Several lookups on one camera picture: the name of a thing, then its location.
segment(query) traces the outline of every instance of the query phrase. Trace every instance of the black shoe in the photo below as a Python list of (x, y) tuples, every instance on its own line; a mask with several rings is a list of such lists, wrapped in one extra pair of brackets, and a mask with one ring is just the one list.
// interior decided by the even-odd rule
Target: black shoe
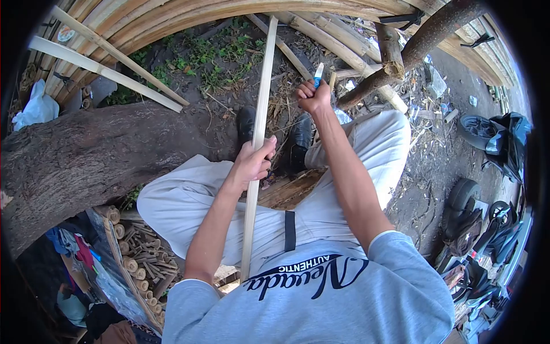
[(254, 122), (256, 120), (256, 108), (250, 105), (243, 107), (237, 116), (237, 134), (239, 147), (245, 142), (252, 141), (254, 137)]
[(290, 146), (290, 171), (294, 174), (306, 170), (305, 157), (311, 147), (313, 132), (311, 131), (311, 117), (302, 113), (296, 124), (290, 130), (288, 140)]

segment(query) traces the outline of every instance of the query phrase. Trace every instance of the tree bark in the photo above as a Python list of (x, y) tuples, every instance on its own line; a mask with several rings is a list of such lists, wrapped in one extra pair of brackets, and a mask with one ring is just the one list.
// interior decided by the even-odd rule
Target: tree bark
[(401, 57), (399, 36), (395, 28), (384, 24), (375, 23), (378, 45), (382, 57), (382, 69), (389, 76), (403, 81), (405, 79), (405, 67)]
[[(422, 24), (405, 45), (401, 52), (405, 72), (420, 64), (426, 55), (449, 35), (484, 13), (486, 10), (480, 0), (452, 0), (447, 3)], [(338, 100), (338, 107), (346, 110), (392, 81), (393, 78), (381, 69), (342, 96)]]
[(217, 156), (199, 114), (141, 102), (34, 124), (2, 142), (2, 231), (14, 258), (68, 217), (124, 196), (196, 154)]

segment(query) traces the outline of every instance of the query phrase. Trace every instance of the motorcycle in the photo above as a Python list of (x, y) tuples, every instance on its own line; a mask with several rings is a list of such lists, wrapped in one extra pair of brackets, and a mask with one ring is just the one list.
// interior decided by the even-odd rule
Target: motorcycle
[(524, 182), (525, 143), (531, 123), (517, 112), (489, 119), (477, 115), (460, 117), (456, 130), (475, 148), (485, 151), (488, 164), (495, 165), (511, 182)]

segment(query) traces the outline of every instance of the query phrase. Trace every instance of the light gray pants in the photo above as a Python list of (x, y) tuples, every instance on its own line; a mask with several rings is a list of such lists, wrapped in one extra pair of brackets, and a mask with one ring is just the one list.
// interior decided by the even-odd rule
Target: light gray pants
[[(410, 144), (409, 121), (399, 111), (382, 111), (344, 124), (349, 143), (374, 182), (380, 207), (385, 208), (403, 173)], [(306, 154), (308, 168), (327, 167), (320, 142)], [(168, 241), (174, 253), (185, 258), (193, 235), (210, 208), (233, 163), (210, 162), (196, 155), (174, 171), (143, 188), (137, 210), (145, 222)], [(238, 203), (225, 240), (222, 264), (240, 265), (245, 203)], [(338, 204), (331, 171), (294, 209), (296, 246), (319, 239), (347, 241), (360, 249)], [(284, 251), (284, 211), (256, 209), (250, 275), (263, 262)]]

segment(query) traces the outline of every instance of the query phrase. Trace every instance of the right arm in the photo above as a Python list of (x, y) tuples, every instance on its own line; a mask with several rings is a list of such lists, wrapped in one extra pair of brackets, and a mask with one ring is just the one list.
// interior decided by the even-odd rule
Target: right arm
[(334, 178), (336, 195), (351, 232), (365, 250), (380, 233), (394, 227), (380, 208), (376, 189), (338, 122), (330, 104), (330, 90), (321, 80), (318, 89), (313, 80), (306, 81), (296, 91), (298, 104), (308, 111), (319, 131)]

